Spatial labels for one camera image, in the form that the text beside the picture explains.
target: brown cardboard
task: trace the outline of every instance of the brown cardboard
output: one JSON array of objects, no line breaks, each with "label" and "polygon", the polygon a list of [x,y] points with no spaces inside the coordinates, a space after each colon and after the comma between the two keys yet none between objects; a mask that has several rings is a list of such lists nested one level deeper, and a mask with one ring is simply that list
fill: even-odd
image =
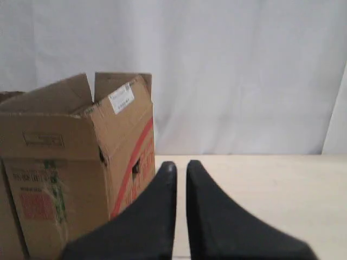
[{"label": "brown cardboard", "polygon": [[[0,103],[21,92],[1,92]],[[0,259],[24,259],[25,245],[5,170],[0,160]]]},{"label": "brown cardboard", "polygon": [[118,215],[155,173],[151,76],[85,74],[0,105],[0,156],[31,257]]}]

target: light wooden table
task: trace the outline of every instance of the light wooden table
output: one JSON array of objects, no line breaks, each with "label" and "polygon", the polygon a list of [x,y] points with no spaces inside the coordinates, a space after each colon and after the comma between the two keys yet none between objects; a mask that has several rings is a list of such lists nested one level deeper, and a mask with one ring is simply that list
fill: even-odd
[{"label": "light wooden table", "polygon": [[347,259],[347,155],[156,156],[176,163],[174,258],[189,258],[185,171],[198,159],[220,187],[266,223],[305,240],[320,259]]}]

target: white wall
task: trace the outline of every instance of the white wall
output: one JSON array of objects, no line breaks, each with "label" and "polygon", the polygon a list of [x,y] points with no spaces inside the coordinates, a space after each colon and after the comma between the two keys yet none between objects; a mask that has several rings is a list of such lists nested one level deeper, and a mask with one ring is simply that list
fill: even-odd
[{"label": "white wall", "polygon": [[151,72],[157,153],[322,151],[345,0],[1,1],[2,90]]}]

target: white label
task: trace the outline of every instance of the white label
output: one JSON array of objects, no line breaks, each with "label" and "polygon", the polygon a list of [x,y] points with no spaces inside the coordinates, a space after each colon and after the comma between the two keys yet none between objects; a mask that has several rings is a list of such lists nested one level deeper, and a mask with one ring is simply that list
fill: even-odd
[{"label": "white label", "polygon": [[116,114],[127,107],[135,98],[130,84],[127,83],[108,96],[113,110]]}]

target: box flap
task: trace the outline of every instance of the box flap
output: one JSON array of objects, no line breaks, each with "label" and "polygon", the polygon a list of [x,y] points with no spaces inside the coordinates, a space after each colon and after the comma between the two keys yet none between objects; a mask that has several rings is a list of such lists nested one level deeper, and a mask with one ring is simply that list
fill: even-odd
[{"label": "box flap", "polygon": [[[107,81],[110,91],[112,80]],[[118,88],[114,84],[111,94],[93,106],[91,117],[98,144],[105,159],[112,157],[119,144],[137,126],[145,113],[152,111],[152,102],[146,90],[146,82],[137,75],[130,82]]]},{"label": "box flap", "polygon": [[64,113],[92,104],[87,75],[79,74],[18,95],[0,105],[1,112]]},{"label": "box flap", "polygon": [[110,95],[117,88],[131,81],[137,75],[140,75],[146,82],[146,89],[152,94],[152,74],[149,73],[95,73],[95,102],[98,102]]},{"label": "box flap", "polygon": [[9,98],[13,98],[14,96],[18,96],[23,94],[24,92],[21,91],[11,91],[11,92],[0,92],[0,103],[2,103],[3,101],[9,99]]},{"label": "box flap", "polygon": [[100,159],[90,119],[72,115],[0,113],[0,157]]}]

